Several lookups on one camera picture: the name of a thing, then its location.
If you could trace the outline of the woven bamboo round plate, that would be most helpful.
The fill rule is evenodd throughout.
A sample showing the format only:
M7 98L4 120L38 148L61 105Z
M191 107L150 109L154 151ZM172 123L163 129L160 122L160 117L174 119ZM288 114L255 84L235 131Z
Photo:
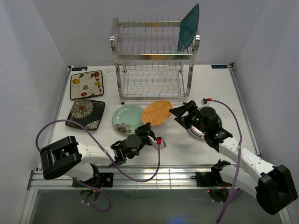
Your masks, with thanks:
M148 105L142 112L141 121L145 125L157 126L164 123L170 116L173 105L170 101L159 100Z

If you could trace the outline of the dark teal square plate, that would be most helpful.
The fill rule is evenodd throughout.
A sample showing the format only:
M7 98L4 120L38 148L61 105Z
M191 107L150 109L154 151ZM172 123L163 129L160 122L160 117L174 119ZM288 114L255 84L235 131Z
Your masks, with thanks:
M182 19L179 29L177 52L183 52L192 43L199 24L199 4L196 4Z

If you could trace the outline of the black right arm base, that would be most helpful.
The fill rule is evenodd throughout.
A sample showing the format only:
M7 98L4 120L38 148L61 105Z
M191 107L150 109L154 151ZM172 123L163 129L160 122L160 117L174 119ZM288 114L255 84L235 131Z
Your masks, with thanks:
M211 167L210 171L195 172L195 174L191 176L191 180L196 181L197 187L231 187L235 177L235 171L229 171L229 181L225 182L221 176L224 168L235 169L235 166L228 161L218 160L218 162Z

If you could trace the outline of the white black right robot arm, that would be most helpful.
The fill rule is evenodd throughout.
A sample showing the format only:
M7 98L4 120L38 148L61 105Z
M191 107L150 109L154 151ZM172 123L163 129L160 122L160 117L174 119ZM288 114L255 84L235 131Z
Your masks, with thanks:
M243 148L230 132L222 128L215 109L197 107L191 100L169 112L182 127L197 128L211 148L236 162L236 168L223 161L214 165L211 169L214 184L231 183L232 187L255 197L263 210L271 215L298 199L290 170L284 165L275 166L266 162Z

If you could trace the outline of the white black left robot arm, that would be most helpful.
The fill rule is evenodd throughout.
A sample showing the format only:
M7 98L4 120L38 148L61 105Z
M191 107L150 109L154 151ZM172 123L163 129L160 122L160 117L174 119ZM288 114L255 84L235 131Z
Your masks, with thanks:
M138 127L134 134L119 140L109 148L80 143L74 136L64 137L43 148L38 148L43 177L52 180L63 175L77 178L88 186L99 182L96 165L119 167L127 159L138 156L144 146L161 150L162 139L156 137L150 123Z

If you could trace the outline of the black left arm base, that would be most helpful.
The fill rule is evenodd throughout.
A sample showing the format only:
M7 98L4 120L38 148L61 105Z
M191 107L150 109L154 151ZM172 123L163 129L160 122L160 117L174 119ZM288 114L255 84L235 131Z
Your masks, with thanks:
M113 173L98 173L98 174L87 174L81 175L79 180L85 185L92 187L112 187L114 181Z

